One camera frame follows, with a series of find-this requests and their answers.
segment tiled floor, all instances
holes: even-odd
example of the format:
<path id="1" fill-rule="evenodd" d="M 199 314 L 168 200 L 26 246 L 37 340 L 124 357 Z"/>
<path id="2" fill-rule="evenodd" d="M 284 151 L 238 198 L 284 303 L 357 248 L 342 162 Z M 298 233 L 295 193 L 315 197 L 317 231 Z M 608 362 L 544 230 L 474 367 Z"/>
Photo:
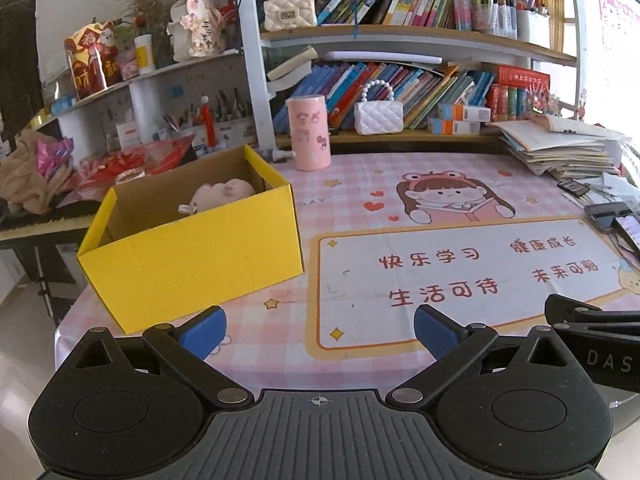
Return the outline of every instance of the tiled floor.
<path id="1" fill-rule="evenodd" d="M 36 286 L 0 306 L 0 480 L 36 480 L 42 466 L 31 446 L 31 406 L 54 372 L 54 324 Z M 640 423 L 615 436 L 598 471 L 607 480 L 638 480 Z"/>

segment yellow label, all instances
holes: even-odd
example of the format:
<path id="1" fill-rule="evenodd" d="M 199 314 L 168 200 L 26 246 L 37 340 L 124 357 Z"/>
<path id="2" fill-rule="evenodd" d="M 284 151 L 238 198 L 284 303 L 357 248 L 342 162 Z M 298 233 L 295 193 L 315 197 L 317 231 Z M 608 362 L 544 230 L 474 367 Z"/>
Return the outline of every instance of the yellow label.
<path id="1" fill-rule="evenodd" d="M 138 68 L 146 68 L 149 66 L 149 56 L 146 53 L 146 45 L 136 47 L 136 62 Z"/>

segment cream quilted handbag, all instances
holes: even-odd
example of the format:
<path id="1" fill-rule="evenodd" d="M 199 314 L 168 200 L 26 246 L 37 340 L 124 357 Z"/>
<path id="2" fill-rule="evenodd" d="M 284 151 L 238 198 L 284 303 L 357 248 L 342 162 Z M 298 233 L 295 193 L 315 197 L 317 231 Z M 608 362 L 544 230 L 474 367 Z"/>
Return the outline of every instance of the cream quilted handbag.
<path id="1" fill-rule="evenodd" d="M 315 27 L 317 24 L 315 0 L 267 0 L 264 3 L 266 30 Z"/>
<path id="2" fill-rule="evenodd" d="M 389 89 L 387 101 L 367 101 L 367 92 L 375 85 Z M 404 130 L 402 103 L 394 101 L 394 89 L 386 81 L 375 79 L 362 88 L 362 101 L 354 109 L 356 132 L 361 135 L 396 134 Z"/>

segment gray ribbed plate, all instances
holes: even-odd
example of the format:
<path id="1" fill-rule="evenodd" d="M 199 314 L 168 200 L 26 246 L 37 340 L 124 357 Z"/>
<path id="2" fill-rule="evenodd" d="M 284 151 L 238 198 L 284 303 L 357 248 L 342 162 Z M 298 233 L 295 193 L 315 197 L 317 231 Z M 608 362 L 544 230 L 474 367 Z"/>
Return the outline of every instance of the gray ribbed plate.
<path id="1" fill-rule="evenodd" d="M 140 480 L 500 478 L 462 462 L 423 416 L 386 408 L 374 392 L 268 391 L 251 409 L 215 416 L 190 452 Z M 564 480 L 601 478 L 587 469 Z"/>

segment pink tumbler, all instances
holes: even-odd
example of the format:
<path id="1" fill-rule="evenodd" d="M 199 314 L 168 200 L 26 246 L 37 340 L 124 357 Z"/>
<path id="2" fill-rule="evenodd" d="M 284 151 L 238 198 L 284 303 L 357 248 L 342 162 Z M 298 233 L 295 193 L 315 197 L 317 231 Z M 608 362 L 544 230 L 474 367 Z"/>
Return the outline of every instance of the pink tumbler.
<path id="1" fill-rule="evenodd" d="M 298 171 L 324 170 L 331 164 L 329 126 L 323 95 L 287 99 L 289 132 L 295 168 Z"/>

